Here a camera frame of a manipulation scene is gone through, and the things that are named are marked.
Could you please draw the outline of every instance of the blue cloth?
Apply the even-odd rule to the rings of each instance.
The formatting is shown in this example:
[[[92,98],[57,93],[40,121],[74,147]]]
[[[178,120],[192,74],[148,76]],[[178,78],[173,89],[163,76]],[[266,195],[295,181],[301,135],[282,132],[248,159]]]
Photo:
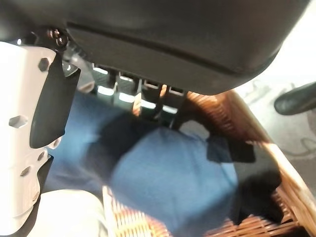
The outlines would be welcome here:
[[[131,123],[133,129],[114,122],[129,116],[77,93],[66,135],[56,150],[49,151],[55,159],[45,190],[80,189],[101,197],[102,185],[110,185],[119,201],[164,222],[175,236],[197,237],[220,226],[230,213],[237,190],[225,139],[214,138],[210,145],[197,136],[141,121]],[[107,130],[102,129],[107,126],[117,132],[116,149],[120,148],[120,136],[132,139],[127,132],[151,126],[118,158],[110,180],[104,178],[103,171],[109,172],[107,161],[116,157],[108,157],[108,147],[100,156],[91,151],[93,144],[106,147],[100,137],[107,136]]]

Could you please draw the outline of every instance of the wicker basket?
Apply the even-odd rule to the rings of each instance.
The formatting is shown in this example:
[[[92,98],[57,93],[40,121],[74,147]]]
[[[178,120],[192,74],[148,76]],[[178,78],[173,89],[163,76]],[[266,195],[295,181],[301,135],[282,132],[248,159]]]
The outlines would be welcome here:
[[[211,123],[221,132],[245,141],[261,144],[276,159],[282,184],[274,198],[284,211],[281,225],[249,216],[239,226],[227,220],[222,227],[205,233],[206,237],[270,237],[284,234],[297,226],[303,226],[316,237],[316,201],[308,187],[286,159],[280,149],[270,142],[258,120],[234,92],[228,91],[216,96],[189,93],[188,98],[203,109]],[[139,106],[135,103],[134,113]],[[111,191],[104,188],[105,216],[109,237],[166,237],[171,236],[164,224],[118,203]]]

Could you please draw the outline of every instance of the white plastic panel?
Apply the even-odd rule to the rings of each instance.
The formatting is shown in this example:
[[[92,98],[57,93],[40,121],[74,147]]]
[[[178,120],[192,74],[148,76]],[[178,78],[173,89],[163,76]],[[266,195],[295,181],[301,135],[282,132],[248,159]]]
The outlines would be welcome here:
[[[0,52],[0,236],[6,236],[22,227],[39,197],[37,172],[48,156],[46,148],[30,148],[30,131],[48,74],[39,62],[47,58],[51,64],[56,53],[4,42]]]

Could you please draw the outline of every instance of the black plastic cover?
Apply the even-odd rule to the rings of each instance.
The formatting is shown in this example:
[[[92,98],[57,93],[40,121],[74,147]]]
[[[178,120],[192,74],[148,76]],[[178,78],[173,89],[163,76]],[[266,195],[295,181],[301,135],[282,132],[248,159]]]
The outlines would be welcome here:
[[[62,59],[56,54],[34,112],[30,147],[41,148],[65,134],[71,104],[74,99],[80,70],[64,76]]]
[[[92,62],[215,94],[261,73],[309,0],[10,2],[38,26],[69,29]]]

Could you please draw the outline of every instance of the floor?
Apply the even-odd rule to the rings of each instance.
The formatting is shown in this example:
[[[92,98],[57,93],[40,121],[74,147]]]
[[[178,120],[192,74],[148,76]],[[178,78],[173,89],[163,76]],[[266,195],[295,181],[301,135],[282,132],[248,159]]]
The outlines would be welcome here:
[[[295,116],[281,116],[274,110],[279,95],[312,81],[316,81],[316,0],[310,3],[274,62],[237,88],[316,197],[316,109]]]

